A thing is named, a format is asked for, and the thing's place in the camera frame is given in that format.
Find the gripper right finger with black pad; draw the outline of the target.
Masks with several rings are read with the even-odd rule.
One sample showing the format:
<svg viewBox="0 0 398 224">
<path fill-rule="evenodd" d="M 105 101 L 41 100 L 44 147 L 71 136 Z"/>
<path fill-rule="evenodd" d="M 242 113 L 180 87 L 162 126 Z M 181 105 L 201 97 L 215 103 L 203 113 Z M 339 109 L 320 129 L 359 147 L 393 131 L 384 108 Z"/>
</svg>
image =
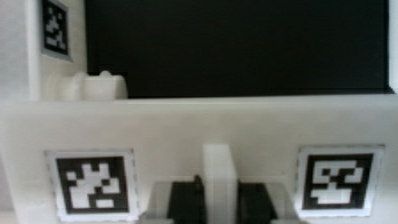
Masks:
<svg viewBox="0 0 398 224">
<path fill-rule="evenodd" d="M 238 184 L 236 224 L 302 224 L 281 183 Z"/>
</svg>

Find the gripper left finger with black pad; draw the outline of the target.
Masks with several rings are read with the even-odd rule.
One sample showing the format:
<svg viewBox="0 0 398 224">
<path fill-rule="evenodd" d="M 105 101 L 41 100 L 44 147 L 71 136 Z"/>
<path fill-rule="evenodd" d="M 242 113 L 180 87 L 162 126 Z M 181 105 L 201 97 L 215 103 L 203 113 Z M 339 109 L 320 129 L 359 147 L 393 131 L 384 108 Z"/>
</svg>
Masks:
<svg viewBox="0 0 398 224">
<path fill-rule="evenodd" d="M 139 224 L 206 224 L 206 199 L 201 176 L 190 181 L 158 182 Z"/>
</svg>

